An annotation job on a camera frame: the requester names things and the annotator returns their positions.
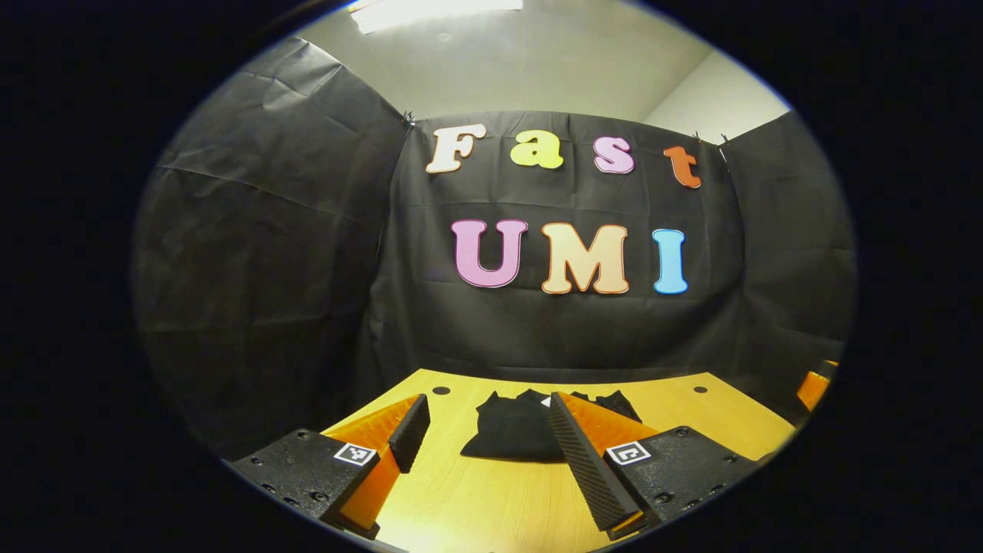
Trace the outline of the black backdrop cloth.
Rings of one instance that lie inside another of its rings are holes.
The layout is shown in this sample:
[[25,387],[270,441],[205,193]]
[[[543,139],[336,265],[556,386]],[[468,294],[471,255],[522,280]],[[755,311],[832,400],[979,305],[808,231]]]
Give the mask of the black backdrop cloth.
[[187,119],[134,232],[134,311],[197,438],[238,459],[418,369],[531,386],[709,373],[798,425],[856,239],[784,114],[720,146],[624,120],[414,124],[288,38]]

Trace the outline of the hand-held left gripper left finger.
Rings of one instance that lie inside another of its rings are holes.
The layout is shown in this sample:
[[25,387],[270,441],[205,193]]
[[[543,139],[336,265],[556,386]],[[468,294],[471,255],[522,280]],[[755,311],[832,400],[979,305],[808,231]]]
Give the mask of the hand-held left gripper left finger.
[[327,433],[296,429],[232,462],[246,479],[309,517],[366,539],[431,425],[428,396],[408,396]]

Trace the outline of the black button shirt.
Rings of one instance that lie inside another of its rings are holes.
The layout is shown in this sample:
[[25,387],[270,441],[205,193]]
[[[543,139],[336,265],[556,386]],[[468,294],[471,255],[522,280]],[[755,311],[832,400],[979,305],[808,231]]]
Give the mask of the black button shirt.
[[550,396],[526,389],[516,398],[493,392],[477,406],[477,433],[460,455],[512,462],[562,462],[564,455],[550,424]]

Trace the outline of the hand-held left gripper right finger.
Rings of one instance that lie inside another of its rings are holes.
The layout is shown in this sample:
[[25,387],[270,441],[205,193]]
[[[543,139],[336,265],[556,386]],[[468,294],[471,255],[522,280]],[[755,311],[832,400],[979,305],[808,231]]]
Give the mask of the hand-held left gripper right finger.
[[554,392],[550,424],[594,524],[614,541],[687,515],[761,465],[681,425],[653,429]]

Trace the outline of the ceiling light panel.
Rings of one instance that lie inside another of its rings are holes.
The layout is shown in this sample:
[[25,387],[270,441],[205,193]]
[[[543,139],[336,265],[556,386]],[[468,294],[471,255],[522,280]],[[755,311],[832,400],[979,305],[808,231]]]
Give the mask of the ceiling light panel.
[[449,15],[520,11],[524,0],[355,0],[347,12],[362,34]]

